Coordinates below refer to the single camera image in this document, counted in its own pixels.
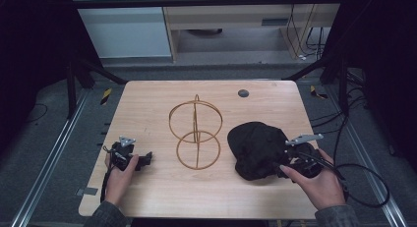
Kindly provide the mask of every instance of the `gray floor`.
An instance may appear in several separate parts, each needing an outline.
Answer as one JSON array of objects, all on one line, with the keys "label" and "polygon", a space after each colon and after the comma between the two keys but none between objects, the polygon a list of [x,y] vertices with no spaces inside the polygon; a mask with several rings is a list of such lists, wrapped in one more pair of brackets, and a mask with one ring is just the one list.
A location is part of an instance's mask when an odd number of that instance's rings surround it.
[{"label": "gray floor", "polygon": [[[184,31],[179,45],[176,63],[145,64],[130,68],[109,68],[114,74],[127,80],[237,80],[266,79],[277,80],[298,72],[316,56],[307,60],[292,59],[286,51],[280,32],[276,29],[224,29],[221,34]],[[322,86],[317,84],[320,71],[305,79],[310,84],[298,84],[309,118],[315,119],[337,112],[333,100],[312,96],[310,85],[315,85],[318,93],[332,95],[337,84]],[[87,99],[80,119],[66,143],[57,165],[42,193],[37,207],[31,214],[30,224],[36,226],[80,225],[86,220],[78,214],[81,197],[76,195],[89,180],[105,138],[107,123],[111,122],[118,100],[123,91],[101,76],[94,75],[93,89],[78,90],[78,96]],[[111,87],[112,93],[106,105],[99,105],[103,92]],[[351,94],[353,100],[361,96],[360,91]],[[37,97],[38,105],[33,109],[29,122],[12,143],[12,152],[3,158],[0,167],[0,224],[9,226],[22,206],[30,189],[41,172],[42,166],[64,127],[67,116],[66,83],[58,82],[44,88]],[[387,140],[372,113],[360,101],[351,109],[350,130],[344,129],[338,145],[337,162],[361,162],[360,154],[352,142],[352,128],[366,148],[379,173],[386,179],[393,200],[400,209],[408,226],[417,226],[417,175],[402,157],[389,155]],[[335,120],[315,132],[327,132],[339,128],[341,120]],[[336,133],[325,134],[319,146],[332,153]],[[376,201],[374,191],[363,172],[346,170],[352,195],[367,201]],[[363,226],[395,226],[386,217],[387,209],[374,209],[349,200]],[[308,226],[315,226],[313,220]],[[292,226],[299,226],[295,221]]]}]

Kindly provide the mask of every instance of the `human hand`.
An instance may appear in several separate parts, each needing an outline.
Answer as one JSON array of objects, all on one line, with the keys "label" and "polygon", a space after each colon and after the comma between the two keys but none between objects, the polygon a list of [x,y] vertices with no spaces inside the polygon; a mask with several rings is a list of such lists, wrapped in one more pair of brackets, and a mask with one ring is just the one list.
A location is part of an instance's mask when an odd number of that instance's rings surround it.
[{"label": "human hand", "polygon": [[[323,159],[331,164],[333,163],[333,160],[323,150],[319,149],[319,152]],[[324,167],[318,176],[311,179],[306,178],[291,167],[281,165],[279,168],[303,189],[317,210],[346,204],[343,189],[337,176],[328,168]]]},{"label": "human hand", "polygon": [[[107,188],[105,193],[105,200],[119,206],[120,200],[125,195],[126,190],[132,181],[132,176],[135,173],[135,167],[138,164],[139,156],[134,155],[129,165],[124,171],[121,171],[118,167],[113,167],[110,173],[110,177],[107,181]],[[106,157],[105,163],[109,166],[109,157]]]}]

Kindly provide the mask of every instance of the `wooden table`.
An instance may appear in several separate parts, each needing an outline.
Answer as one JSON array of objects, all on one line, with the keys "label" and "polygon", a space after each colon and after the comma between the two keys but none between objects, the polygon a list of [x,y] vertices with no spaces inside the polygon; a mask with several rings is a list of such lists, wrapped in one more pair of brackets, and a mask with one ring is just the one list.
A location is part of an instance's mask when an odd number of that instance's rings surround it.
[{"label": "wooden table", "polygon": [[[249,96],[238,91],[246,89]],[[177,105],[192,101],[211,103],[222,116],[216,135],[221,153],[209,168],[184,166],[176,150],[179,140],[169,127],[169,113]],[[197,104],[199,130],[215,133],[221,124],[218,114]],[[172,115],[172,129],[178,136],[193,131],[193,104],[180,106]],[[153,152],[150,166],[138,172],[125,195],[121,209],[127,216],[238,219],[314,219],[316,209],[307,196],[288,179],[270,176],[246,181],[235,171],[236,158],[227,134],[234,127],[260,121],[283,130],[289,139],[312,134],[311,125],[297,85],[281,81],[176,81],[129,82],[120,99],[104,145],[111,147],[119,136],[134,138],[134,153]],[[181,142],[183,160],[195,164],[196,146]],[[88,187],[97,195],[84,195],[81,215],[89,216],[99,206],[105,151],[98,156]],[[201,143],[200,166],[217,155],[214,139]]]}]

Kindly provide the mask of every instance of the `dark sleeve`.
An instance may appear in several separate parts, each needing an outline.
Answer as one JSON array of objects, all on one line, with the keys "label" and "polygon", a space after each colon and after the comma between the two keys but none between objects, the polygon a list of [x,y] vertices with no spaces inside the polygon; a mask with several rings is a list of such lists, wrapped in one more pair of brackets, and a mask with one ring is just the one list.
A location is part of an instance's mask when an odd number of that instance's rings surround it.
[{"label": "dark sleeve", "polygon": [[105,226],[105,227],[126,227],[127,220],[123,213],[115,205],[104,201],[98,209],[92,214],[85,227]]},{"label": "dark sleeve", "polygon": [[318,226],[359,226],[355,210],[350,205],[337,205],[316,212]]}]

